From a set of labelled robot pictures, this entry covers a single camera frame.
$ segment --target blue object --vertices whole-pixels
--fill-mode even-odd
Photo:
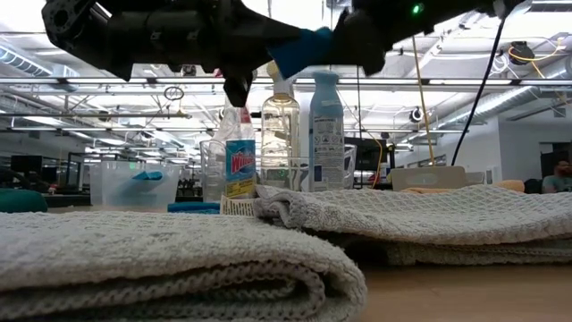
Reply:
[[[333,32],[322,27],[319,30],[300,30],[299,38],[279,47],[268,47],[283,79],[294,76],[310,64],[318,62],[332,48]]]
[[[343,105],[336,90],[335,72],[312,74],[315,92],[310,102],[310,178],[311,191],[343,189],[344,143]],[[322,182],[318,188],[316,182]]]
[[[226,187],[227,197],[254,193],[257,178],[256,142],[254,140],[226,141]]]
[[[167,212],[188,214],[219,214],[221,204],[215,202],[179,202],[169,204]]]
[[[143,171],[132,178],[133,180],[152,180],[159,181],[163,179],[163,174],[160,171],[147,172]]]

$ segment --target computer monitor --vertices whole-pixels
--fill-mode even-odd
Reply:
[[[42,181],[47,183],[57,182],[57,167],[46,166],[42,168]]]
[[[12,156],[10,160],[10,169],[17,173],[29,174],[35,172],[42,173],[42,156]]]
[[[387,143],[385,140],[378,140],[383,147],[382,163],[387,162]],[[379,162],[379,145],[373,139],[344,138],[345,144],[355,145],[356,170],[377,171]]]

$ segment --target laboratory room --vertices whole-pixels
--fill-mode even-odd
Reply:
[[[570,321],[570,21],[0,2],[0,322]]]

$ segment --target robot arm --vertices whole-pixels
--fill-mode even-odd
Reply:
[[[520,2],[504,0],[507,7]],[[412,12],[416,6],[421,12]],[[392,44],[474,9],[492,13],[492,0],[354,0],[352,13],[338,20],[328,54],[310,64],[380,72]],[[184,64],[220,69],[235,106],[246,104],[253,70],[272,60],[268,48],[300,37],[299,28],[240,0],[48,0],[42,16],[54,45],[126,81],[137,63],[168,64],[174,72]]]

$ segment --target blue cloth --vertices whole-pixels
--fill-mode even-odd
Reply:
[[[279,47],[268,47],[268,53],[276,62],[283,79],[288,79],[310,64],[318,62],[332,48],[333,32],[322,27],[319,30],[300,30],[297,40]]]
[[[159,171],[154,171],[154,172],[143,171],[142,173],[134,176],[132,179],[134,179],[134,180],[159,181],[159,180],[163,179],[163,174]]]
[[[170,213],[219,214],[221,204],[215,202],[178,202],[167,206]]]

